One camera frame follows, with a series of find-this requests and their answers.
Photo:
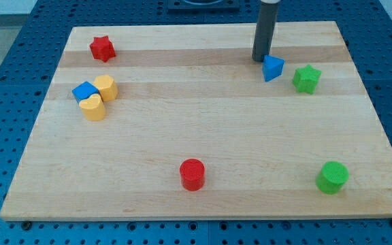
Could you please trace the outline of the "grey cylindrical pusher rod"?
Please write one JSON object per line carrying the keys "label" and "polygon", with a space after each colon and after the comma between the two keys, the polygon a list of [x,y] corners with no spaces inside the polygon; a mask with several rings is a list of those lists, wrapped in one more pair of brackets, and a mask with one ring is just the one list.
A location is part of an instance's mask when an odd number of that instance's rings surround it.
{"label": "grey cylindrical pusher rod", "polygon": [[270,53],[280,0],[260,0],[259,14],[252,47],[252,59],[262,63]]}

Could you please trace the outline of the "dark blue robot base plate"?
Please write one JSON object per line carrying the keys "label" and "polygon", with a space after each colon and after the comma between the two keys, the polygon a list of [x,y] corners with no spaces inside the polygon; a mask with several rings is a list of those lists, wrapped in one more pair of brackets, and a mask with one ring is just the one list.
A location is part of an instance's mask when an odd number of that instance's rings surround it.
{"label": "dark blue robot base plate", "polygon": [[173,13],[240,9],[240,0],[167,0],[166,4]]}

